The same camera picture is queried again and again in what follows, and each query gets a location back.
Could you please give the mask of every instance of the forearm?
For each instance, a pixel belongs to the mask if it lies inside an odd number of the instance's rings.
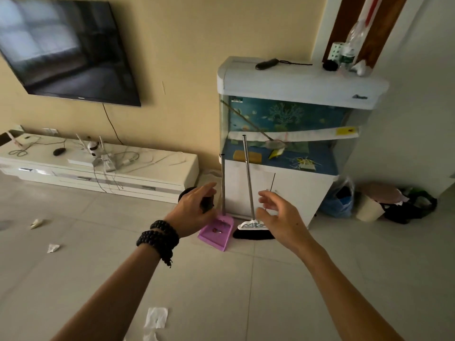
[[[403,339],[349,282],[316,242],[299,257],[307,266],[343,341]]]
[[[123,340],[160,256],[141,244],[51,341]]]

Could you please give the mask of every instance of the bracelet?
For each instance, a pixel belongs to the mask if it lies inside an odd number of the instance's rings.
[[[179,238],[175,229],[169,223],[163,220],[157,220],[150,226],[151,230],[142,232],[141,236],[136,242],[136,246],[142,243],[147,243],[155,248],[164,263],[169,267],[172,264],[172,250],[179,243]]]

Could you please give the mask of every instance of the yellow sponge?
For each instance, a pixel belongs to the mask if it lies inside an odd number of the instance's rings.
[[[235,161],[245,161],[245,152],[242,150],[236,150],[234,152],[233,159]],[[258,152],[248,152],[248,159],[251,164],[261,164],[262,163],[262,154]]]

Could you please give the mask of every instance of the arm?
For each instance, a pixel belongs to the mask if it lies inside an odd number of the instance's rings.
[[[276,240],[295,253],[306,265],[332,316],[343,341],[395,340],[398,333],[367,302],[332,262],[305,227],[297,209],[280,196],[260,191],[264,208],[278,211],[270,215],[258,208],[256,217],[263,221]]]
[[[213,220],[215,209],[202,214],[202,197],[215,194],[209,183],[185,194],[166,220],[180,238],[191,235]],[[158,252],[141,244],[51,341],[121,341],[160,261]]]

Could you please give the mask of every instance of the aquarium background picture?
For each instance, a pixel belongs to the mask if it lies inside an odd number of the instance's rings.
[[[340,127],[351,110],[328,105],[247,97],[229,98],[231,107],[263,132],[318,130]],[[238,115],[229,113],[229,131],[257,131]]]

